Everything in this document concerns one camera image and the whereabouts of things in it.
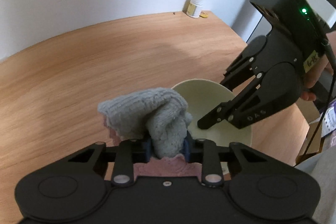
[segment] finger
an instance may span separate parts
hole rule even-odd
[[[316,100],[316,95],[312,92],[308,91],[302,91],[301,93],[301,99],[304,101],[315,101]]]
[[[328,63],[327,66],[325,67],[325,70],[329,72],[331,75],[334,75],[334,70],[331,67],[331,64]]]
[[[327,33],[328,40],[330,42],[333,52],[336,53],[336,31]]]
[[[322,71],[325,69],[327,64],[328,64],[328,59],[324,55],[304,76],[304,86],[307,88],[312,88],[315,85],[315,83],[318,81],[318,79],[320,78],[320,75]]]

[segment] black robotic gripper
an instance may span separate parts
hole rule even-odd
[[[202,164],[201,182],[197,177],[135,180],[133,164],[152,156],[149,137],[85,147],[19,181],[20,224],[315,223],[320,187],[308,174],[241,143],[220,147],[188,134],[181,152],[186,162]],[[104,180],[109,162],[114,162],[112,177]]]
[[[232,100],[205,110],[200,129],[223,120],[243,128],[289,107],[304,89],[305,73],[325,54],[328,39],[306,0],[250,2],[272,30],[253,39],[226,69],[221,85],[231,91],[251,81]]]

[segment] gray towel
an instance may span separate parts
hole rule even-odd
[[[159,158],[176,156],[192,116],[188,104],[172,89],[156,88],[122,95],[98,105],[107,126],[125,139],[141,139],[148,130]]]

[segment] bottle label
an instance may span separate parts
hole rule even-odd
[[[195,11],[196,11],[196,5],[190,3],[187,9],[187,12],[189,13],[189,15],[194,16],[195,15]]]

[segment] metal screw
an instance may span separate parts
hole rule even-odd
[[[113,181],[118,184],[125,184],[130,181],[130,177],[128,175],[116,175]]]
[[[205,180],[210,183],[217,183],[222,180],[222,177],[217,174],[210,174],[205,176]]]
[[[171,181],[164,181],[163,183],[162,183],[162,185],[163,186],[171,186],[172,185],[172,182]]]

